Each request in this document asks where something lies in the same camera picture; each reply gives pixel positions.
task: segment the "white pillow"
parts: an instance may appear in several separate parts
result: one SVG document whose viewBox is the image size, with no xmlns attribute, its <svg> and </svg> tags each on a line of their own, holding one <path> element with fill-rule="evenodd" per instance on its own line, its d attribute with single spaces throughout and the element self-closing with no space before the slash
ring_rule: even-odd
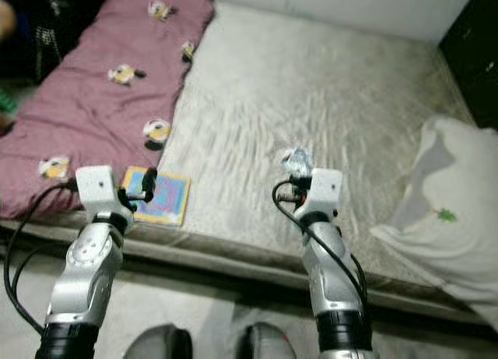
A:
<svg viewBox="0 0 498 359">
<path fill-rule="evenodd" d="M 391 226 L 370 233 L 498 330 L 498 135 L 431 118 Z"/>
</svg>

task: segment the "robotic arm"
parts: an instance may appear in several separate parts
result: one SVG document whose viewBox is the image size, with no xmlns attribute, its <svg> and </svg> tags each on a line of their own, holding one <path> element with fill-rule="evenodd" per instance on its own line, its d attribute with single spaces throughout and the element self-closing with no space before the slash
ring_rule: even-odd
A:
<svg viewBox="0 0 498 359">
<path fill-rule="evenodd" d="M 291 184 L 293 194 L 276 195 Z M 314 168 L 311 177 L 290 178 L 274 188 L 277 207 L 303 233 L 303 264 L 310 281 L 313 314 L 317 323 L 320 359 L 369 359 L 372 351 L 370 318 L 366 310 L 366 283 L 332 219 L 338 212 L 342 173 Z M 280 202 L 294 202 L 294 214 Z M 352 275 L 353 267 L 358 278 Z"/>
<path fill-rule="evenodd" d="M 89 224 L 66 254 L 64 272 L 54 285 L 36 359 L 92 358 L 109 302 L 110 289 L 123 262 L 123 237 L 133 222 L 136 206 L 150 202 L 157 171 L 149 169 L 141 195 L 117 189 L 109 166 L 76 171 L 79 196 Z"/>
</svg>

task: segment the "white wall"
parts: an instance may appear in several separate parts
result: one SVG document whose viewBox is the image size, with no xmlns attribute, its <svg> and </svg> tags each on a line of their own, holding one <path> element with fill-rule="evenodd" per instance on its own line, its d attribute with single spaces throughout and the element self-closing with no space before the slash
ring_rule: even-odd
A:
<svg viewBox="0 0 498 359">
<path fill-rule="evenodd" d="M 219 0 L 438 42 L 468 0 Z"/>
</svg>

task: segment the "pink blanket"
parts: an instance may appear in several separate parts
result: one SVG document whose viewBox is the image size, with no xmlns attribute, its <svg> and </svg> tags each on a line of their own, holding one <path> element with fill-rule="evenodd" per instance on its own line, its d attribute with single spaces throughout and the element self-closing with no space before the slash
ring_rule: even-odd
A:
<svg viewBox="0 0 498 359">
<path fill-rule="evenodd" d="M 43 159 L 68 157 L 69 176 L 81 166 L 110 164 L 120 180 L 128 166 L 157 165 L 161 151 L 144 146 L 144 125 L 155 118 L 172 122 L 191 66 L 182 60 L 182 46 L 198 45 L 214 8 L 212 0 L 158 0 L 176 8 L 161 20 L 161 12 L 158 18 L 148 13 L 153 1 L 107 0 L 79 46 L 22 109 L 12 133 L 0 138 L 0 218 L 22 216 L 57 182 L 39 175 Z M 123 64 L 139 70 L 129 85 L 107 77 Z M 60 192 L 38 212 L 79 205 L 78 195 Z"/>
</svg>

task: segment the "gray floor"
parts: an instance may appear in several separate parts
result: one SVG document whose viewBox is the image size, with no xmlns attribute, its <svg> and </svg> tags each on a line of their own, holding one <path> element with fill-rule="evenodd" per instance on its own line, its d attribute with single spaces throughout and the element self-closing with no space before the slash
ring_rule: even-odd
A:
<svg viewBox="0 0 498 359">
<path fill-rule="evenodd" d="M 38 321 L 43 320 L 55 277 L 62 271 L 60 259 L 39 257 L 27 267 L 19 285 L 21 301 Z M 310 310 L 273 302 L 262 307 L 237 303 L 238 293 L 196 283 L 141 273 L 120 272 L 115 280 L 100 330 L 96 358 L 122 357 L 128 345 L 145 329 L 174 322 L 188 329 L 194 340 L 195 357 L 233 357 L 237 334 L 249 323 L 272 322 L 288 335 L 299 358 L 317 357 L 317 337 Z M 33 357 L 39 337 L 15 313 L 0 293 L 0 357 Z M 498 357 L 498 345 L 485 340 L 446 333 L 425 333 L 403 325 L 373 335 L 373 345 L 382 358 L 473 358 Z"/>
</svg>

